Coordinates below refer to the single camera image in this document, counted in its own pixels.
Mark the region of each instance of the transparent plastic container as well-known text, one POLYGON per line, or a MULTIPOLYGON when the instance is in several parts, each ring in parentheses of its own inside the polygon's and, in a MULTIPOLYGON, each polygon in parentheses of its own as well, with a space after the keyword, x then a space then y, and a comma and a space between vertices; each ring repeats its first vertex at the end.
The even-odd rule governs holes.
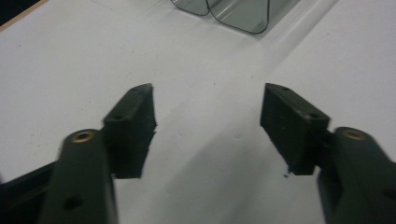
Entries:
POLYGON ((300 0, 171 0, 178 8, 257 35, 271 30, 300 0))

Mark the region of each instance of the screw hole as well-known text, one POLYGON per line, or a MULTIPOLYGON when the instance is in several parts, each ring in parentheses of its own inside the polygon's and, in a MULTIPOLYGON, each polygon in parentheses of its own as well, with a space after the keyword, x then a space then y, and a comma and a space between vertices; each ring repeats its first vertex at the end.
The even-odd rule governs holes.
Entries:
POLYGON ((82 133, 76 133, 73 136, 72 142, 74 143, 83 143, 91 140, 93 138, 94 134, 92 132, 82 132, 82 133))
POLYGON ((364 140, 364 134, 361 132, 353 131, 353 130, 346 130, 344 131, 344 135, 348 138, 354 139, 354 140, 364 140))
POLYGON ((80 206, 82 206, 84 202, 79 195, 71 196, 64 201, 64 210, 72 211, 80 206))

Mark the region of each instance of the white surface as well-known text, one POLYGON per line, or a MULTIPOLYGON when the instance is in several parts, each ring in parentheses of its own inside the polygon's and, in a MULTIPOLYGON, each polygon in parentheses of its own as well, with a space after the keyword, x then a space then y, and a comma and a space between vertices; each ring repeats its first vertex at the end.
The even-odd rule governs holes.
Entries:
POLYGON ((117 181, 120 223, 323 223, 313 176, 259 126, 265 82, 370 133, 396 160, 396 2, 302 0, 266 36, 167 0, 50 0, 0 33, 0 171, 53 161, 133 86, 155 88, 141 180, 117 181))

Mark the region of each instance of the white table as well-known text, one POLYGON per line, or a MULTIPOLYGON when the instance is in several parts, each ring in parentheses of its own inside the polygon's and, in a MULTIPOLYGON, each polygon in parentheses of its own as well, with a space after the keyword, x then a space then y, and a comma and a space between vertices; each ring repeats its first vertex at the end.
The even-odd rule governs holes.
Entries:
POLYGON ((395 161, 395 10, 302 0, 255 36, 167 0, 50 0, 0 33, 3 182, 150 82, 159 125, 143 178, 117 181, 120 223, 324 223, 316 178, 285 178, 259 125, 263 86, 297 91, 395 161))

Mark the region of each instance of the dark floor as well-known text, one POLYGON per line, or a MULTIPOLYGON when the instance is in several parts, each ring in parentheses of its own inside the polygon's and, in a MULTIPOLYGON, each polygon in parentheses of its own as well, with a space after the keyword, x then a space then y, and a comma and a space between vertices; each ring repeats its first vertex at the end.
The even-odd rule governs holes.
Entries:
POLYGON ((37 2, 39 0, 0 0, 0 26, 37 2))

